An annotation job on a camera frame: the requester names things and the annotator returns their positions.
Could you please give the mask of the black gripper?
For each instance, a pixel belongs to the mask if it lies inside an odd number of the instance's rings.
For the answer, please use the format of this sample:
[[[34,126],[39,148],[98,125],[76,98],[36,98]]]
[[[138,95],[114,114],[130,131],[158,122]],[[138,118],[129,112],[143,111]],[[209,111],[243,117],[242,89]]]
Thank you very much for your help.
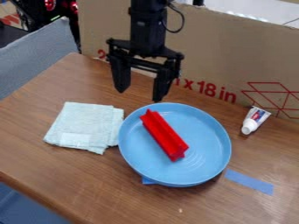
[[[131,85],[131,68],[157,73],[154,102],[169,94],[174,79],[179,76],[183,55],[165,45],[167,9],[165,7],[130,7],[130,40],[107,40],[107,60],[111,64],[115,88],[123,93]]]

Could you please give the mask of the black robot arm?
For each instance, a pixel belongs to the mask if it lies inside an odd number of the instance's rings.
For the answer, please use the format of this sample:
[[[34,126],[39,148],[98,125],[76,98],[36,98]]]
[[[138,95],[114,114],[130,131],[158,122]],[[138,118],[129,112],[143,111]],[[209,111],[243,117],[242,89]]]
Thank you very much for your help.
[[[111,65],[115,88],[123,93],[131,85],[131,68],[157,73],[153,101],[159,102],[169,94],[174,80],[181,76],[185,56],[166,47],[167,8],[185,15],[173,5],[174,0],[131,0],[130,40],[107,40],[107,61]]]

